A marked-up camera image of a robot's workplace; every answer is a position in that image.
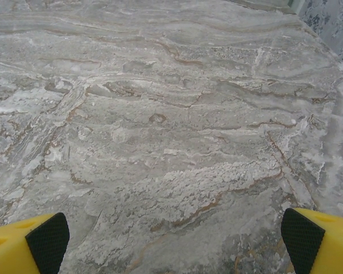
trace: polished stone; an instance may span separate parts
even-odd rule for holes
[[[0,1],[0,225],[64,212],[61,273],[293,272],[283,211],[343,216],[343,63],[278,2]]]

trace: textured black rubber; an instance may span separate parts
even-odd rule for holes
[[[41,274],[57,274],[70,239],[63,213],[57,213],[25,237]]]
[[[296,274],[310,274],[325,230],[292,208],[286,209],[281,235]]]

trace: wall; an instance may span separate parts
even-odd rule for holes
[[[343,0],[293,0],[290,4],[343,60]]]

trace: yellow object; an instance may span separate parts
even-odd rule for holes
[[[58,273],[69,241],[62,213],[0,227],[0,274]]]
[[[296,274],[343,274],[343,218],[288,208],[281,233]]]

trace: stone surface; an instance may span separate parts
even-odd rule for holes
[[[290,273],[343,216],[343,63],[282,1],[0,1],[0,225],[64,212],[61,273]]]

